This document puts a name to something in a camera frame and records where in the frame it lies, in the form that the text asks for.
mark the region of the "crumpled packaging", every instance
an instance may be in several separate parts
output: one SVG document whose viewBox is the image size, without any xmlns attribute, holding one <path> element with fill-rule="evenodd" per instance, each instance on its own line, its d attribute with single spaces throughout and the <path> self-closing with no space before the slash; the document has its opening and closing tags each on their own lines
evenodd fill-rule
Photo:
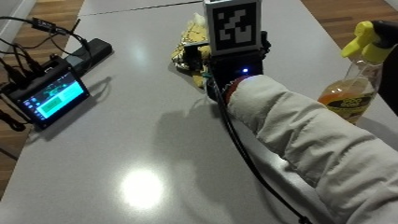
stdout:
<svg viewBox="0 0 398 224">
<path fill-rule="evenodd" d="M 201 41 L 208 40 L 208 34 L 206 34 L 206 25 L 205 25 L 205 19 L 204 17 L 196 13 L 194 14 L 194 19 L 188 22 L 186 25 L 186 30 L 181 33 L 181 41 L 172 53 L 172 61 L 174 63 L 174 66 L 181 69 L 189 71 L 188 65 L 182 61 L 182 54 L 184 54 L 184 45 L 186 43 L 196 43 Z M 201 59 L 206 61 L 210 57 L 210 47 L 204 46 L 198 48 L 200 54 L 201 54 Z M 202 88 L 204 86 L 204 77 L 202 73 L 204 71 L 200 72 L 190 72 L 193 81 L 196 85 Z"/>
</svg>

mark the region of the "padded white sleeve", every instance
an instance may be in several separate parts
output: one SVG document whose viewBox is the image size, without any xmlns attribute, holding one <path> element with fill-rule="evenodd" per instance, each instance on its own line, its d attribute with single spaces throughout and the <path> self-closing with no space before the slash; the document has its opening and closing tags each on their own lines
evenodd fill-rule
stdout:
<svg viewBox="0 0 398 224">
<path fill-rule="evenodd" d="M 398 153 L 266 76 L 241 81 L 229 112 L 314 187 L 337 223 L 398 223 Z"/>
</svg>

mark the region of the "plastic bottle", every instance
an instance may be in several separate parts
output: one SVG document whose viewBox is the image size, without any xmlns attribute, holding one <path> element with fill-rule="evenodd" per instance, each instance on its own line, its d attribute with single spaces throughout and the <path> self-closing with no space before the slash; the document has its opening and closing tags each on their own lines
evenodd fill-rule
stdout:
<svg viewBox="0 0 398 224">
<path fill-rule="evenodd" d="M 353 60 L 346 77 L 335 81 L 318 98 L 318 102 L 353 124 L 378 92 L 383 61 L 398 43 L 398 23 L 363 21 L 354 34 L 357 38 L 343 48 L 342 56 L 349 57 L 362 50 L 361 56 Z"/>
</svg>

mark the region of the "small display screen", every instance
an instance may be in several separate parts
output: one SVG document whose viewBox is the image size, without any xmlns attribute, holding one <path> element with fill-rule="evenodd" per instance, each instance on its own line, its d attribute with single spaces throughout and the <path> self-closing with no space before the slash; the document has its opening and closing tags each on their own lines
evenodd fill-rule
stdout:
<svg viewBox="0 0 398 224">
<path fill-rule="evenodd" d="M 40 120 L 45 120 L 82 93 L 84 89 L 75 76 L 67 73 L 35 93 L 24 105 Z"/>
</svg>

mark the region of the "wooden floor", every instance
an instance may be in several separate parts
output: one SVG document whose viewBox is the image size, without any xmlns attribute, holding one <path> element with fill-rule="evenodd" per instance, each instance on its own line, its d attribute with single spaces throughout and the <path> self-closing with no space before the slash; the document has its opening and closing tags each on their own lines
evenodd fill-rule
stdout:
<svg viewBox="0 0 398 224">
<path fill-rule="evenodd" d="M 71 28 L 82 2 L 84 0 L 37 0 L 29 17 L 41 18 L 55 22 L 59 26 Z M 341 48 L 353 39 L 353 29 L 359 21 L 398 21 L 398 12 L 389 6 L 385 0 L 302 0 L 302 3 Z M 24 25 L 15 42 L 23 46 L 32 46 L 47 37 L 45 33 L 35 31 L 29 29 L 28 25 Z M 57 43 L 64 47 L 67 39 L 57 38 Z M 40 63 L 48 60 L 51 53 L 61 54 L 60 50 L 51 45 L 51 42 L 45 43 L 41 48 L 29 51 L 29 54 Z M 15 64 L 15 60 L 11 57 L 5 59 L 9 64 Z M 5 80 L 4 71 L 0 70 L 0 82 Z M 3 103 L 0 103 L 0 109 L 11 113 Z M 28 130 L 23 133 L 16 133 L 0 122 L 0 146 L 7 146 L 13 154 L 19 155 L 27 137 Z M 0 198 L 9 182 L 13 167 L 15 161 L 0 154 Z"/>
</svg>

